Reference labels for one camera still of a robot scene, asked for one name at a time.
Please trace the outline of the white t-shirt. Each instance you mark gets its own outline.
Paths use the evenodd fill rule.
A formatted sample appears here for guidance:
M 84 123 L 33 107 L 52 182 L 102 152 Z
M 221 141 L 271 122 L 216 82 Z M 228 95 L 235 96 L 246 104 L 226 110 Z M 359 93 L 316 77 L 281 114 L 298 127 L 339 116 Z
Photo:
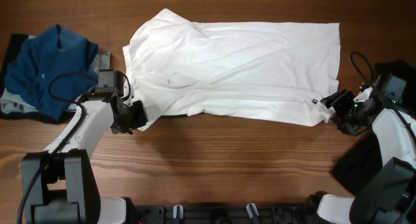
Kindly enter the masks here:
M 126 73 L 150 123 L 163 116 L 260 119 L 312 127 L 338 89 L 338 23 L 198 23 L 171 10 L 123 48 Z

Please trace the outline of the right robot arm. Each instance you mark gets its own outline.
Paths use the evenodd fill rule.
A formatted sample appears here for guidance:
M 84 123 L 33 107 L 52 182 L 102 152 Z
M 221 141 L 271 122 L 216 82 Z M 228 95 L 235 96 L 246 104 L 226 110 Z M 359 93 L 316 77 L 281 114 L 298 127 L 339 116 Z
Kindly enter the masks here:
M 380 75 L 369 95 L 353 98 L 343 90 L 321 102 L 340 123 L 371 128 L 383 166 L 354 198 L 316 193 L 306 212 L 330 223 L 414 223 L 415 76 Z

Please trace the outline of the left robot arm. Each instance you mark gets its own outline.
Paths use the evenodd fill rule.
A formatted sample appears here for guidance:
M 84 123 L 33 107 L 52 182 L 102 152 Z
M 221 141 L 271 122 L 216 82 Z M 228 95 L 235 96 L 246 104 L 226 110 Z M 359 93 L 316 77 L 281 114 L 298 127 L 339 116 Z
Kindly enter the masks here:
M 62 134 L 42 152 L 21 162 L 23 196 L 18 223 L 143 223 L 128 197 L 101 197 L 90 157 L 107 130 L 132 134 L 147 114 L 142 101 L 124 93 L 129 79 L 101 69 L 96 85 L 75 102 L 77 111 Z

